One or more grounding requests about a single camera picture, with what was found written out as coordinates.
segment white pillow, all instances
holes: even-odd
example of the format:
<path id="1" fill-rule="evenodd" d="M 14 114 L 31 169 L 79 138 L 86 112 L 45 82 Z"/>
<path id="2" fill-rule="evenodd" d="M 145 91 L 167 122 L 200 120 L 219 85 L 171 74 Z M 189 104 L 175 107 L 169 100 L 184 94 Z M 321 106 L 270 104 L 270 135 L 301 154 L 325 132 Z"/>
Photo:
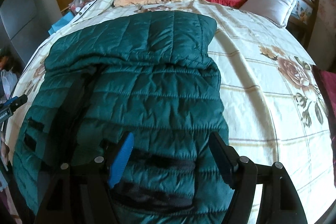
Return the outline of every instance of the white pillow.
<path id="1" fill-rule="evenodd" d="M 248 0 L 240 10 L 268 18 L 279 28 L 285 28 L 296 0 Z"/>

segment hand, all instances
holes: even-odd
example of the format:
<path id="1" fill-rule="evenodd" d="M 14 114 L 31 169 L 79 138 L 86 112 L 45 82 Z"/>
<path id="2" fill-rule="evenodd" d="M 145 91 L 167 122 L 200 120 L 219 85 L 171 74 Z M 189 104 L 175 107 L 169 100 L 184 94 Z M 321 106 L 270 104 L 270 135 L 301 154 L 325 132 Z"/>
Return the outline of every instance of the hand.
<path id="1" fill-rule="evenodd" d="M 3 158 L 4 163 L 8 164 L 8 154 L 9 147 L 5 144 L 5 135 L 1 132 L 1 157 Z"/>

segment white plastic bag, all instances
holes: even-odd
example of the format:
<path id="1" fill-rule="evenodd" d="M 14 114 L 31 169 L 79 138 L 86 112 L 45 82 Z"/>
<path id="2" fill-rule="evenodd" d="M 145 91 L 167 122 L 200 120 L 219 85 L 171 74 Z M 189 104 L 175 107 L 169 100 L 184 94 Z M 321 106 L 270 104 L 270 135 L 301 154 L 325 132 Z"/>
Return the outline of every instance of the white plastic bag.
<path id="1" fill-rule="evenodd" d="M 1 80 L 2 80 L 3 90 L 8 100 L 17 83 L 17 76 L 12 71 L 2 70 Z"/>

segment floral bedspread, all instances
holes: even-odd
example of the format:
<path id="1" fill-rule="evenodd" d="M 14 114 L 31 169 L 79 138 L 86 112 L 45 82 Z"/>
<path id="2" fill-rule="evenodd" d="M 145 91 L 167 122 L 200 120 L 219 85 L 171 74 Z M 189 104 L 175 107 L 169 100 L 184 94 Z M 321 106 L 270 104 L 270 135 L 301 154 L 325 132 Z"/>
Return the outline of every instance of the floral bedspread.
<path id="1" fill-rule="evenodd" d="M 183 10 L 214 18 L 217 31 L 208 53 L 221 72 L 220 95 L 230 145 L 255 163 L 282 162 L 301 198 L 308 223 L 320 218 L 336 198 L 326 108 L 311 73 L 314 62 L 286 29 L 250 12 L 204 0 L 108 6 L 103 10 L 61 29 L 57 35 L 156 10 Z M 23 118 L 43 81 L 44 59 L 56 40 L 51 39 L 41 49 L 14 92 L 18 96 L 26 93 L 29 101 L 7 126 L 10 159 Z M 256 222 L 261 190 L 258 185 L 249 223 Z"/>

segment bed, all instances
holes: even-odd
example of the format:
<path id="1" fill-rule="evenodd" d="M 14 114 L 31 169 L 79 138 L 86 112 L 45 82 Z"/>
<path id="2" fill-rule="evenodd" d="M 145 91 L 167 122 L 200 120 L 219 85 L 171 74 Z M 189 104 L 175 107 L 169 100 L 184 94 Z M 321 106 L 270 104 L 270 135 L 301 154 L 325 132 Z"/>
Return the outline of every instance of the bed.
<path id="1" fill-rule="evenodd" d="M 97 0 L 90 9 L 49 37 L 35 52 L 13 96 L 28 102 L 8 121 L 5 141 L 12 161 L 17 136 L 44 81 L 44 60 L 60 37 L 101 22 L 139 13 L 179 10 L 216 20 L 208 55 L 221 73 L 220 97 L 229 127 L 229 145 L 253 162 L 280 161 L 300 196 L 308 223 L 315 223 L 336 197 L 333 153 L 325 104 L 311 73 L 314 64 L 284 28 L 244 10 L 205 0 L 175 0 L 114 7 Z M 262 187 L 257 185 L 249 223 L 258 215 Z"/>

